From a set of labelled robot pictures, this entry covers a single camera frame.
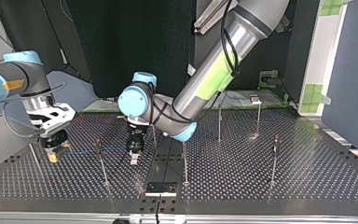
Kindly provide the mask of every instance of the yellow label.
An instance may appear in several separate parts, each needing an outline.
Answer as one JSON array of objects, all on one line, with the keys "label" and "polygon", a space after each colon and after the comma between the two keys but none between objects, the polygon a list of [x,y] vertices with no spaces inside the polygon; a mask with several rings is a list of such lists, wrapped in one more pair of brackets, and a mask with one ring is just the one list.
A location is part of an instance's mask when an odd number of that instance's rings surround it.
[{"label": "yellow label", "polygon": [[7,91],[13,91],[13,90],[21,88],[23,83],[24,83],[24,79],[5,82],[4,83],[4,88]]}]

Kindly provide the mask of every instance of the black panel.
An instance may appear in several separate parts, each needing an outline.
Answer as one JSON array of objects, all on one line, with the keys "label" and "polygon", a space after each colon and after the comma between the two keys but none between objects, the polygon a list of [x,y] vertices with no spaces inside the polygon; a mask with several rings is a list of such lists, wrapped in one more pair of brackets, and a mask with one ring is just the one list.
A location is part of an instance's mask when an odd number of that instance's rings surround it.
[{"label": "black panel", "polygon": [[297,0],[295,22],[287,56],[284,82],[293,98],[299,99],[310,54],[310,42],[319,1]]},{"label": "black panel", "polygon": [[35,50],[46,73],[62,70],[60,45],[38,0],[0,0],[0,17],[16,51]]},{"label": "black panel", "polygon": [[323,122],[358,148],[358,1],[348,4]]},{"label": "black panel", "polygon": [[42,2],[55,34],[57,35],[66,61],[70,64],[67,66],[67,69],[65,69],[65,72],[75,77],[80,77],[83,80],[90,80],[86,58],[77,35],[75,24],[71,21],[71,14],[66,5],[66,1],[42,0]]},{"label": "black panel", "polygon": [[78,1],[68,6],[99,97],[118,96],[135,71],[175,96],[186,83],[192,1]]},{"label": "black panel", "polygon": [[[197,2],[197,17],[199,17],[211,0],[199,0]],[[295,19],[296,0],[291,0],[284,13],[293,24]],[[221,22],[215,24],[205,35],[196,36],[194,66],[201,65],[207,54],[220,37]],[[263,39],[251,50],[240,64],[240,73],[228,86],[230,90],[254,90],[258,87],[258,79],[261,71],[278,70],[280,77],[286,72],[286,59],[291,39],[291,32],[273,32],[267,39]]]}]

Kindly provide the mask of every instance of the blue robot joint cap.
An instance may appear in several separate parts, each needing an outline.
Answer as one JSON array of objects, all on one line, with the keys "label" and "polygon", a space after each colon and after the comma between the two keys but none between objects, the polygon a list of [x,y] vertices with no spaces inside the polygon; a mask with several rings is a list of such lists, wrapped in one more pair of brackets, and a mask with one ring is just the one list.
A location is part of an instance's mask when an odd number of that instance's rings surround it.
[{"label": "blue robot joint cap", "polygon": [[118,97],[118,108],[129,117],[142,116],[148,106],[147,93],[137,86],[127,87]]}]

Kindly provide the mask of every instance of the green tape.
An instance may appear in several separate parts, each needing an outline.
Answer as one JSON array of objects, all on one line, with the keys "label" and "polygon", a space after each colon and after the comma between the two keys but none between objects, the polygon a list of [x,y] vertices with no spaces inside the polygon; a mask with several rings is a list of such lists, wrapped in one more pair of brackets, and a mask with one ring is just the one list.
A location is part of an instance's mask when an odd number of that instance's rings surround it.
[{"label": "green tape", "polygon": [[322,102],[322,88],[324,85],[306,84],[300,112],[317,113]]},{"label": "green tape", "polygon": [[[234,54],[232,52],[229,53],[229,57],[234,62]],[[206,78],[199,85],[196,95],[203,100],[210,100],[217,91],[225,90],[233,78],[226,55],[222,52],[216,61],[214,61]]]},{"label": "green tape", "polygon": [[343,0],[324,0],[322,2],[320,16],[333,16],[339,15]]}]

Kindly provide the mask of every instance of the metal bracket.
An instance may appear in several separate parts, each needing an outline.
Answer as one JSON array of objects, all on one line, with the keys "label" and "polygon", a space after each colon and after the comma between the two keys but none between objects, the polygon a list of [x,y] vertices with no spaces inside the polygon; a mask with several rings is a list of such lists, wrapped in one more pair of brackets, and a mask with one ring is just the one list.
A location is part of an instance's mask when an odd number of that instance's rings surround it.
[{"label": "metal bracket", "polygon": [[[205,35],[205,33],[214,26],[220,19],[223,17],[223,13],[225,11],[225,7],[227,5],[228,0],[213,0],[211,4],[202,12],[200,17],[194,22],[196,34]],[[231,6],[228,10],[236,7],[238,1],[234,0],[231,2]]]},{"label": "metal bracket", "polygon": [[331,99],[328,96],[322,95],[322,104],[324,105],[330,105],[331,104]]},{"label": "metal bracket", "polygon": [[176,197],[177,183],[149,182],[146,188],[146,197]]}]

